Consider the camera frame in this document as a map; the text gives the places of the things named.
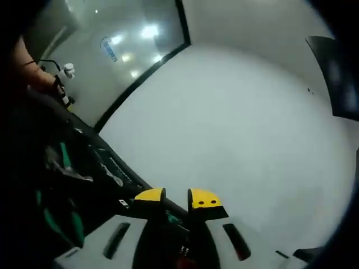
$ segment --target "black object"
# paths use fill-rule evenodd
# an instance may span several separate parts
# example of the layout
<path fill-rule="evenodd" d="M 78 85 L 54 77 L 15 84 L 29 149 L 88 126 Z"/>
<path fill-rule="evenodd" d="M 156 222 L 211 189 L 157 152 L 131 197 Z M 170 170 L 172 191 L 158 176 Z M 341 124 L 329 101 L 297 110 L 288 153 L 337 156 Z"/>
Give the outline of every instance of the black object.
<path fill-rule="evenodd" d="M 240 261 L 248 259 L 251 256 L 251 251 L 237 228 L 231 223 L 224 224 L 223 228 L 231 240 L 234 249 L 236 250 L 238 259 Z"/>
<path fill-rule="evenodd" d="M 276 254 L 282 256 L 282 257 L 285 258 L 285 259 L 289 259 L 289 257 L 288 257 L 287 255 L 285 255 L 285 254 L 284 254 L 283 252 L 281 252 L 281 251 L 276 251 Z"/>
<path fill-rule="evenodd" d="M 180 248 L 187 233 L 167 219 L 151 218 L 137 244 L 132 268 L 177 269 L 176 260 L 180 256 Z"/>
<path fill-rule="evenodd" d="M 297 249 L 293 253 L 293 256 L 298 259 L 301 259 L 302 261 L 310 263 L 322 250 L 322 247 Z"/>
<path fill-rule="evenodd" d="M 359 84 L 338 41 L 311 36 L 312 49 L 328 87 L 333 115 L 359 121 Z"/>

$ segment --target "white bottle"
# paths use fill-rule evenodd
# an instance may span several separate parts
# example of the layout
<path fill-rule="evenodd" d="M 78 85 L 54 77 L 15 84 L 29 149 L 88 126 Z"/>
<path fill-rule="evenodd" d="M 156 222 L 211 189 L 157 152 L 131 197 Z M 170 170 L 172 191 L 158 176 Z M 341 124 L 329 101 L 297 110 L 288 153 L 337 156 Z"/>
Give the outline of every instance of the white bottle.
<path fill-rule="evenodd" d="M 57 76 L 66 87 L 66 82 L 73 79 L 75 77 L 75 68 L 72 63 L 66 63 L 63 66 L 63 70 L 61 70 Z"/>

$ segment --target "green cable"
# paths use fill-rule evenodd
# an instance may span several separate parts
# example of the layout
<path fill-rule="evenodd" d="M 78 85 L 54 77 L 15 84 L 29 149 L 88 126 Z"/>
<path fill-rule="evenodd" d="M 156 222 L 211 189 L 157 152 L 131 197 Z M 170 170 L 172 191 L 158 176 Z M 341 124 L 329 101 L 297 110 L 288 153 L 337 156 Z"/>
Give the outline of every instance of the green cable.
<path fill-rule="evenodd" d="M 64 142 L 61 142 L 60 145 L 61 145 L 61 150 L 62 150 L 63 166 L 66 170 L 72 171 L 72 166 L 71 166 L 70 158 L 68 157 L 66 145 Z"/>
<path fill-rule="evenodd" d="M 85 241 L 84 225 L 82 224 L 80 215 L 75 210 L 75 203 L 70 198 L 68 200 L 73 207 L 73 210 L 71 211 L 71 221 L 75 228 L 77 239 L 80 244 L 83 245 Z"/>
<path fill-rule="evenodd" d="M 37 202 L 38 206 L 42 206 L 42 192 L 39 190 L 36 190 L 35 195 L 36 195 L 36 202 Z M 71 246 L 74 246 L 73 242 L 71 242 L 71 240 L 69 240 L 69 238 L 64 234 L 64 232 L 61 230 L 61 228 L 57 225 L 55 220 L 52 218 L 52 215 L 51 215 L 49 209 L 47 207 L 44 207 L 43 212 L 44 212 L 45 221 L 48 223 L 50 228 L 55 233 L 58 233 L 68 244 L 70 244 Z"/>

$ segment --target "hand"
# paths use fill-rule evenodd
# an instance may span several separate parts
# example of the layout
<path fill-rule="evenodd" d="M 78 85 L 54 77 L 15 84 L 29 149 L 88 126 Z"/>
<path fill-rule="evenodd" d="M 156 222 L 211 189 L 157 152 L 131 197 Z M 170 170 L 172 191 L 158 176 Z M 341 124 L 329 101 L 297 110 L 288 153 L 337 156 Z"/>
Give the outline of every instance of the hand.
<path fill-rule="evenodd" d="M 41 68 L 38 68 L 35 72 L 28 73 L 27 83 L 38 91 L 49 90 L 53 87 L 55 77 L 50 73 L 47 73 Z"/>

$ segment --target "white plastic part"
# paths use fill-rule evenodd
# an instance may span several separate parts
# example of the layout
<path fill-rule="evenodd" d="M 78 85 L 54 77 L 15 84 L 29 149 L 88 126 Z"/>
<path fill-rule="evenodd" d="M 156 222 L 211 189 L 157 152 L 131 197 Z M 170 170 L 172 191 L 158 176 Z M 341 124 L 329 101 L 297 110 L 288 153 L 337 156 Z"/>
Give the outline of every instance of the white plastic part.
<path fill-rule="evenodd" d="M 67 96 L 63 97 L 63 98 L 62 98 L 62 101 L 63 101 L 63 103 L 64 103 L 65 105 L 67 105 L 68 102 L 70 102 Z"/>
<path fill-rule="evenodd" d="M 63 70 L 65 71 L 65 75 L 68 77 L 68 78 L 74 78 L 75 77 L 75 68 L 73 66 L 72 63 L 66 63 L 64 66 L 63 66 Z"/>
<path fill-rule="evenodd" d="M 129 224 L 122 240 L 118 242 L 112 258 L 104 255 L 107 246 L 118 234 L 123 224 Z M 137 245 L 147 220 L 133 217 L 113 216 L 86 236 L 84 246 L 72 248 L 54 260 L 53 269 L 131 269 Z"/>

